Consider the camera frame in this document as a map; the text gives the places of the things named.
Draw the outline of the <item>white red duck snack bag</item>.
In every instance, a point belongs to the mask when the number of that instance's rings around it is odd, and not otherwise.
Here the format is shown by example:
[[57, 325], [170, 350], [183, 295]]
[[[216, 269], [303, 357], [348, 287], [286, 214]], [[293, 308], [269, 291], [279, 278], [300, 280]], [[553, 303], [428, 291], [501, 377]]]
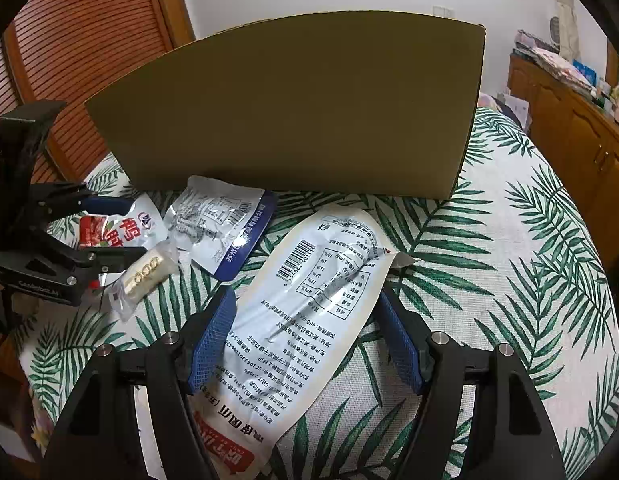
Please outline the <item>white red duck snack bag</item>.
[[[79, 248], [144, 247], [149, 252], [156, 244], [169, 240], [165, 223], [149, 195], [142, 194], [133, 202], [127, 214], [86, 214], [80, 218]], [[88, 284], [113, 284], [125, 271], [92, 268]]]

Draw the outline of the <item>clear white biscuit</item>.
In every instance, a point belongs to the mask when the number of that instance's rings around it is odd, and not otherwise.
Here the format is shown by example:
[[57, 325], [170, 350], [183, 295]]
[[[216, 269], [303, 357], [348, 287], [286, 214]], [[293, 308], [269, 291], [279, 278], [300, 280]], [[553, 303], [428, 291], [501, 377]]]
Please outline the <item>clear white biscuit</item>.
[[163, 240], [134, 262], [109, 288], [112, 310], [127, 322], [138, 304], [172, 274], [178, 272], [178, 250], [172, 240]]

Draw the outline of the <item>white red chicken feet bag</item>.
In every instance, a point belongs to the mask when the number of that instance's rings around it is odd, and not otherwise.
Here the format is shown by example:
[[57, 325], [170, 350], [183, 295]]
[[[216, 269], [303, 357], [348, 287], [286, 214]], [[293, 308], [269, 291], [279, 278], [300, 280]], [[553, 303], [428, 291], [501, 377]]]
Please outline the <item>white red chicken feet bag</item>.
[[257, 476], [352, 347], [387, 274], [411, 263], [357, 207], [323, 207], [283, 237], [239, 292], [220, 360], [191, 401], [219, 478]]

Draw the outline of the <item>silver blue snack bag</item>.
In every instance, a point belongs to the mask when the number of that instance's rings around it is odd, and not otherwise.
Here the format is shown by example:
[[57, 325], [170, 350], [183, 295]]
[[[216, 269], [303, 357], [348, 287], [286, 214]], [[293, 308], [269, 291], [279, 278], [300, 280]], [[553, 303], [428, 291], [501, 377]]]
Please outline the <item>silver blue snack bag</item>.
[[265, 233], [278, 197], [200, 176], [169, 206], [165, 226], [180, 252], [221, 282], [232, 281]]

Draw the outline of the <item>palm leaf print bedsheet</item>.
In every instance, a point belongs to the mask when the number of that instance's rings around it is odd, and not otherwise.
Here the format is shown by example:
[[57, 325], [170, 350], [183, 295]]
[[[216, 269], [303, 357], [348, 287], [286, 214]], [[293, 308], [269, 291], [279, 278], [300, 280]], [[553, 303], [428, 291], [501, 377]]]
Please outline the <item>palm leaf print bedsheet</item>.
[[[551, 420], [568, 479], [579, 479], [619, 420], [619, 326], [586, 223], [559, 177], [503, 114], [479, 108], [449, 200], [279, 194], [277, 212], [232, 283], [244, 292], [274, 248], [326, 204], [366, 209], [415, 263], [389, 280], [431, 330], [491, 350], [508, 341]], [[146, 347], [177, 330], [218, 281], [195, 263], [119, 321], [100, 294], [80, 308], [41, 306], [18, 330], [43, 451], [97, 344]], [[396, 375], [370, 318], [331, 382], [279, 440], [260, 478], [381, 479], [394, 469], [419, 399]]]

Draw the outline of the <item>wooden louvered wardrobe door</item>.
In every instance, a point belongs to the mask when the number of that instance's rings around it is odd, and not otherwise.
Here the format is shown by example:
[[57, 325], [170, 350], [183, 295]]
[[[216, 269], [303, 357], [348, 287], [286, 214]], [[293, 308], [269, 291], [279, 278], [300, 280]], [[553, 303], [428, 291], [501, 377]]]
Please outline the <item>wooden louvered wardrobe door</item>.
[[36, 182], [86, 177], [108, 154], [86, 101], [194, 38], [184, 0], [25, 0], [0, 32], [0, 116], [34, 101], [66, 104]]

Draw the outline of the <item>brown cardboard box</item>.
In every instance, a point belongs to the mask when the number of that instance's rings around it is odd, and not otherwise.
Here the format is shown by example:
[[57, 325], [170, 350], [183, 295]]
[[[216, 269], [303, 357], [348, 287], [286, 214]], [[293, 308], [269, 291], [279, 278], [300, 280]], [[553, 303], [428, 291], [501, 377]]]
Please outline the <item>brown cardboard box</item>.
[[86, 109], [143, 191], [204, 176], [446, 200], [469, 144], [485, 42], [481, 25], [416, 13], [272, 18], [172, 50]]

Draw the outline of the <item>wooden sideboard cabinet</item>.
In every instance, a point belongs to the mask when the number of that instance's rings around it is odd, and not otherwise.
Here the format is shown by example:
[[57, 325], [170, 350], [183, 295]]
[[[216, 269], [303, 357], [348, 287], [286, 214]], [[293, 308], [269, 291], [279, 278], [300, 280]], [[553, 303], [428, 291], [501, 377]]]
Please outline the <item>wooden sideboard cabinet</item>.
[[583, 216], [603, 267], [619, 268], [619, 126], [536, 64], [510, 55], [508, 88], [530, 104], [530, 134]]

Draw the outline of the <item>folded floral cloth pile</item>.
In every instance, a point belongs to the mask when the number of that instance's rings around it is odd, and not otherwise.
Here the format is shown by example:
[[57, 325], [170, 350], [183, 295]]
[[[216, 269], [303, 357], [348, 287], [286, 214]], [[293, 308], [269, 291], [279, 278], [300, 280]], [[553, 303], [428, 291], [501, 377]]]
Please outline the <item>folded floral cloth pile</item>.
[[557, 81], [562, 82], [582, 96], [591, 96], [595, 87], [586, 77], [559, 53], [544, 48], [544, 43], [529, 35], [523, 29], [515, 34], [515, 52], [526, 56], [532, 63], [549, 73]]

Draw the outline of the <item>beige curtain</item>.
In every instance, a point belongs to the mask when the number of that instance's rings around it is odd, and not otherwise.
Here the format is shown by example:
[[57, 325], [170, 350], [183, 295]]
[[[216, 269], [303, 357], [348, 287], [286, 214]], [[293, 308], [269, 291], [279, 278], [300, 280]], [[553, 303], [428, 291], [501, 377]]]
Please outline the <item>beige curtain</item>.
[[555, 0], [559, 20], [560, 55], [573, 62], [581, 57], [579, 30], [575, 13], [575, 0]]

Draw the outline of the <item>small white fan heater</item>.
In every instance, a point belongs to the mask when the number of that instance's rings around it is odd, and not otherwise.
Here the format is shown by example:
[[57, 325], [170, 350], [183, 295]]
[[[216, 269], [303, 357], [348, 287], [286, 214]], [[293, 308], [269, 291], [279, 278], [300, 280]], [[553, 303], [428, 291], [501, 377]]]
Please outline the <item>small white fan heater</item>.
[[559, 46], [560, 44], [560, 22], [559, 22], [559, 18], [555, 15], [553, 16], [550, 21], [549, 21], [549, 32], [550, 32], [550, 39], [551, 41], [556, 45]]

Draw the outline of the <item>white wall switch plate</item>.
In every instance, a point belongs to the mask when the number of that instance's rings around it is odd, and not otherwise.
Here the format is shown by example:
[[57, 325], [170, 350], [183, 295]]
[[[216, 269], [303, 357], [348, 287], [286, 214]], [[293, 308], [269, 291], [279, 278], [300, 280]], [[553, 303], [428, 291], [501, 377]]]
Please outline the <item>white wall switch plate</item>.
[[454, 11], [445, 8], [445, 6], [432, 6], [432, 12], [434, 16], [439, 18], [453, 18], [455, 16]]

